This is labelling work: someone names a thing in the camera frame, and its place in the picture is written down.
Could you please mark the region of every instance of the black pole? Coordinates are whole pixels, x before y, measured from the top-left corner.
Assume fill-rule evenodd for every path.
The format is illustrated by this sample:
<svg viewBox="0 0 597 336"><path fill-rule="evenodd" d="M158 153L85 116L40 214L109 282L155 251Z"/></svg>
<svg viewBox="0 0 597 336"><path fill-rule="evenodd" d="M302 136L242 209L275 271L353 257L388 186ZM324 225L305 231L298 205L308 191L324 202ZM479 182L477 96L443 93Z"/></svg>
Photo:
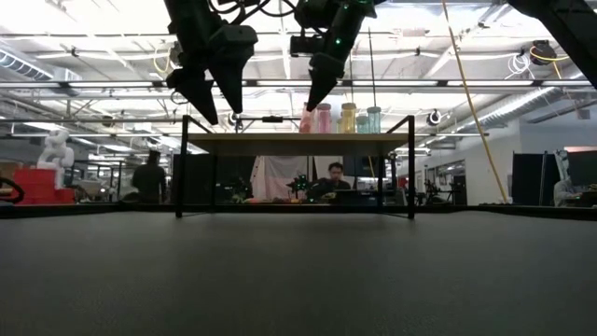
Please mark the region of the black pole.
<svg viewBox="0 0 597 336"><path fill-rule="evenodd" d="M187 146L188 146L188 121L190 120L190 116L185 115L183 116L183 136L180 139L180 158L178 160L178 169L175 174L178 177L174 178L176 181L176 205L175 205L175 213L176 218L180 218L183 216L183 204L185 201L185 176L186 176L186 169L187 169Z"/></svg>
<svg viewBox="0 0 597 336"><path fill-rule="evenodd" d="M409 120L409 219L414 219L414 116Z"/></svg>
<svg viewBox="0 0 597 336"><path fill-rule="evenodd" d="M114 168L110 168L110 188L108 190L112 189L112 183L114 183ZM112 193L110 192L110 195L108 196L108 200L110 202L112 202Z"/></svg>
<svg viewBox="0 0 597 336"><path fill-rule="evenodd" d="M543 191L545 185L545 164L548 160L548 152L543 152L543 162L541 163L541 186L539 187L539 206L543 205Z"/></svg>
<svg viewBox="0 0 597 336"><path fill-rule="evenodd" d="M214 162L212 163L212 192L210 202L212 211L215 210L215 185L217 185L217 155L214 154Z"/></svg>
<svg viewBox="0 0 597 336"><path fill-rule="evenodd" d="M385 170L385 157L377 157L377 207L380 211L383 208L383 171Z"/></svg>
<svg viewBox="0 0 597 336"><path fill-rule="evenodd" d="M392 190L398 190L398 181L396 179L396 154L390 153L390 164L392 165Z"/></svg>
<svg viewBox="0 0 597 336"><path fill-rule="evenodd" d="M116 193L117 201L120 200L120 182L122 181L122 161L118 163L118 189Z"/></svg>

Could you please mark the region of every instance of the metal frame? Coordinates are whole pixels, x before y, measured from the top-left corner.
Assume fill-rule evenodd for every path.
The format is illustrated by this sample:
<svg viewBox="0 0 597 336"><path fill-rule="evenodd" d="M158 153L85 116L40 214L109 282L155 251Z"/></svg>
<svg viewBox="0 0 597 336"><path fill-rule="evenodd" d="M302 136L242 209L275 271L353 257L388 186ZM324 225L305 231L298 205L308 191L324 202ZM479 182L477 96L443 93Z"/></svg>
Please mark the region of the metal frame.
<svg viewBox="0 0 597 336"><path fill-rule="evenodd" d="M414 219L415 215L415 186L414 186L414 172L415 172L415 130L414 130L414 116L407 116L406 118L402 119L398 122L392 129L390 129L387 133L393 133L395 130L400 128L405 123L408 123L409 132L408 132L408 146L409 146L409 189L408 189L408 206L407 206L407 213L409 219ZM179 167L174 172L173 180L176 183L176 202L174 204L174 212L177 218L181 218L183 216L183 211L188 208L185 205L185 177L187 173L187 149L188 149L188 125L192 122L202 128L207 133L212 133L209 131L205 126L201 125L200 122L195 120L189 115L183 116L183 133L181 139L181 149L180 149L180 159L179 159ZM393 164L396 162L396 157L390 156L390 160ZM313 212L322 212L322 213L338 213L338 212L350 212L350 213L387 213L385 211L387 207L383 204L383 173L385 171L385 155L379 156L378 161L378 192L377 192L377 206L373 207L370 206L342 206L342 205L334 205L329 207L322 207L322 206L308 206L308 205L289 205L289 207L296 207L298 211L303 213L313 213ZM231 209L231 205L223 205L219 206L215 204L215 186L217 184L217 162L218 157L214 155L214 163L212 166L212 180L211 180L211 189L210 189L210 203L207 206L207 210L210 212L217 212L218 209ZM396 168L392 170L392 179L393 181L393 188L397 188L396 183ZM238 207L245 207L244 205L234 205ZM261 210L266 209L267 206L265 205L246 205L246 207L256 207Z"/></svg>

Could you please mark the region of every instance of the man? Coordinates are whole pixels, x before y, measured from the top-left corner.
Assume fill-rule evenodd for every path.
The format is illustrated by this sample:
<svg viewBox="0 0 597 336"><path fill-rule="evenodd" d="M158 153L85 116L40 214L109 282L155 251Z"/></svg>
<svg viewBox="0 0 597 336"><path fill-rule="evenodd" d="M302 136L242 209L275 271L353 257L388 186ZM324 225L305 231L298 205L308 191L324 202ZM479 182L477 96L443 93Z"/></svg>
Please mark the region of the man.
<svg viewBox="0 0 597 336"><path fill-rule="evenodd" d="M141 203L166 202L166 173L159 163L160 153L151 150L147 163L134 170L132 186L139 190Z"/></svg>
<svg viewBox="0 0 597 336"><path fill-rule="evenodd" d="M342 175L344 174L344 166L339 162L331 163L327 167L329 178L319 179L312 187L310 197L321 198L328 193L332 193L336 190L350 190L351 185L346 181L342 181Z"/></svg>
<svg viewBox="0 0 597 336"><path fill-rule="evenodd" d="M567 178L553 186L553 202L555 202L556 206L568 206L568 200L579 198L582 196L583 191L586 190L587 189L583 187L573 186L569 175Z"/></svg>

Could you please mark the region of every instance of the white humanoid robot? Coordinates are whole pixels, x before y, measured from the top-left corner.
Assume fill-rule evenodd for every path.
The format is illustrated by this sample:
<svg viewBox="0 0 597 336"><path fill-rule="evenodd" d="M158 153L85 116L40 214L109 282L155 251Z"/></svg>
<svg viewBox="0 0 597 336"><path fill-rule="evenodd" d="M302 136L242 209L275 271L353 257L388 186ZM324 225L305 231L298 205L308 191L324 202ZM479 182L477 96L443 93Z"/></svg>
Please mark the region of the white humanoid robot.
<svg viewBox="0 0 597 336"><path fill-rule="evenodd" d="M67 131L51 131L46 138L46 148L37 160L38 169L52 169L56 171L54 186L62 189L64 182L64 168L72 167L75 163L75 152L66 146L70 134Z"/></svg>

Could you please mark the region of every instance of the pipe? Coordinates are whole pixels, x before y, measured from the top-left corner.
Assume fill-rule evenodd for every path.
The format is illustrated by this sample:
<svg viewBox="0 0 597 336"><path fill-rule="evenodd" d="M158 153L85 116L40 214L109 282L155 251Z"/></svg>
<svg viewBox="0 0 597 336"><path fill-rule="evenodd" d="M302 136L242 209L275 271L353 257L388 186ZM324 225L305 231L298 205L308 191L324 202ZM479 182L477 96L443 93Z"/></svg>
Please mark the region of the pipe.
<svg viewBox="0 0 597 336"><path fill-rule="evenodd" d="M597 104L597 100L589 100L589 101L580 102L579 104L572 104L570 106L561 108L558 111L553 111L553 112L551 112L551 113L549 113L549 114L547 114L545 116L541 116L541 117L538 117L538 118L535 118L535 119L530 119L530 120L527 121L527 123L530 123L530 124L541 123L543 121L554 119L554 118L557 118L559 116L563 116L563 115L566 115L568 113L575 112L575 111L577 111L580 108L586 108L586 107L589 107L589 106L593 106L595 104Z"/></svg>

